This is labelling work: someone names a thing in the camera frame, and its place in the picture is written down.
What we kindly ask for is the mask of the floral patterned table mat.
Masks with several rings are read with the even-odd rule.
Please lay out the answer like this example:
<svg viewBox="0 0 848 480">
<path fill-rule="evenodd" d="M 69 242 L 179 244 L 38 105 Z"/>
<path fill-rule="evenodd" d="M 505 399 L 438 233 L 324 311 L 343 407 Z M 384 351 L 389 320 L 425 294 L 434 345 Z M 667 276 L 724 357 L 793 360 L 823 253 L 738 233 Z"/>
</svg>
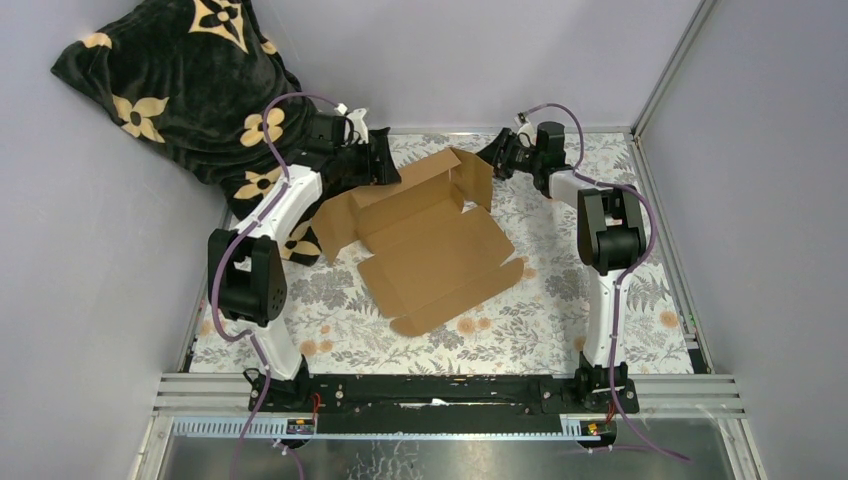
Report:
<svg viewBox="0 0 848 480">
<path fill-rule="evenodd" d="M 588 133 L 585 175 L 637 185 L 624 133 Z M 478 151 L 494 135 L 395 134 L 398 166 L 448 146 Z M 418 337 L 390 329 L 362 283 L 357 264 L 368 257 L 355 243 L 333 265 L 286 263 L 289 295 L 284 320 L 312 373 L 567 374 L 577 366 L 589 318 L 589 274 L 575 245 L 576 212 L 548 200 L 532 178 L 516 173 L 494 182 L 492 217 L 524 262 L 522 279 L 439 328 Z M 630 373 L 693 373 L 670 283 L 657 245 L 629 278 L 618 359 Z M 210 309 L 194 341 L 190 373 L 241 373 L 258 364 L 247 339 L 224 341 Z"/>
</svg>

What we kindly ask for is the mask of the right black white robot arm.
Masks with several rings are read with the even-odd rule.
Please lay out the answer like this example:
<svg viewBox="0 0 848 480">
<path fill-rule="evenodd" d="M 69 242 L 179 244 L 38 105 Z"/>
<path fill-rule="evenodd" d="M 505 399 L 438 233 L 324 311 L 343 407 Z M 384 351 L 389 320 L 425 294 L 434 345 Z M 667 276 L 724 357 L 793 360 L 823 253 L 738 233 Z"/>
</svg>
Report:
<svg viewBox="0 0 848 480">
<path fill-rule="evenodd" d="M 649 242 L 638 193 L 629 185 L 605 184 L 566 160 L 565 128 L 552 121 L 502 129 L 478 156 L 501 180 L 531 175 L 545 197 L 577 213 L 577 250 L 590 273 L 590 319 L 578 367 L 567 391 L 583 410 L 597 412 L 615 403 L 628 385 L 628 366 L 619 354 L 623 305 L 629 276 Z"/>
</svg>

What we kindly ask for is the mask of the brown cardboard box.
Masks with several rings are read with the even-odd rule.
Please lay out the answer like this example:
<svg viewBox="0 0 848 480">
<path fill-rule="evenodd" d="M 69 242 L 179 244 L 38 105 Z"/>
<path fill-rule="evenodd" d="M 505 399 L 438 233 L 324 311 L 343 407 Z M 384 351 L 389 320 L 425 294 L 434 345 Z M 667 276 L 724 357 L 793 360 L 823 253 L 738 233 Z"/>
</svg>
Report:
<svg viewBox="0 0 848 480">
<path fill-rule="evenodd" d="M 449 147 L 402 167 L 401 181 L 323 203 L 312 227 L 328 262 L 359 241 L 358 272 L 390 327 L 424 335 L 510 289 L 524 262 L 491 215 L 493 167 Z"/>
</svg>

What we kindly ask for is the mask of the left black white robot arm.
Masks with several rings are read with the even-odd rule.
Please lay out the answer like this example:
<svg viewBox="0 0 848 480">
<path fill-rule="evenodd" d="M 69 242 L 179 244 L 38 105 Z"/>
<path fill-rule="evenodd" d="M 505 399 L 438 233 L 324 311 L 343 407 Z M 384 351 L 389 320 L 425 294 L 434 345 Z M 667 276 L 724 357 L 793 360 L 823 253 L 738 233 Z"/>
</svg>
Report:
<svg viewBox="0 0 848 480">
<path fill-rule="evenodd" d="M 389 130 L 370 129 L 367 114 L 365 108 L 316 114 L 300 146 L 276 157 L 281 175 L 259 205 L 208 240 L 214 328 L 228 342 L 252 343 L 261 373 L 275 380 L 272 398 L 288 411 L 304 407 L 311 388 L 298 376 L 302 356 L 281 318 L 287 299 L 282 254 L 289 236 L 323 202 L 359 186 L 401 180 Z"/>
</svg>

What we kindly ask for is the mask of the aluminium frame rail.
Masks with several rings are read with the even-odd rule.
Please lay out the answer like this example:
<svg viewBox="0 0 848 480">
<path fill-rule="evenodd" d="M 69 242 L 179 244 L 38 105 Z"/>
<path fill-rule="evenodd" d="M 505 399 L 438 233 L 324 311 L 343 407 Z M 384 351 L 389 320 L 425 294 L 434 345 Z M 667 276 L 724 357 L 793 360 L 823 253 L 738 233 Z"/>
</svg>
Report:
<svg viewBox="0 0 848 480">
<path fill-rule="evenodd" d="M 304 375 L 265 385 L 245 374 L 166 373 L 136 479 L 158 479 L 174 436 L 319 440 L 589 440 L 606 399 L 549 375 Z"/>
</svg>

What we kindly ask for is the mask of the black floral plush blanket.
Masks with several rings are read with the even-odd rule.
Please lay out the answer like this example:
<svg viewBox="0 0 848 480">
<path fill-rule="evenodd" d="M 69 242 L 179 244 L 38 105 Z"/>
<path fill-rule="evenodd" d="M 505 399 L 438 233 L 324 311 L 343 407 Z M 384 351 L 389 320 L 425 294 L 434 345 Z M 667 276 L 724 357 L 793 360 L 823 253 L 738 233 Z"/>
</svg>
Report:
<svg viewBox="0 0 848 480">
<path fill-rule="evenodd" d="M 66 47 L 54 76 L 247 217 L 318 112 L 249 1 L 144 1 Z"/>
</svg>

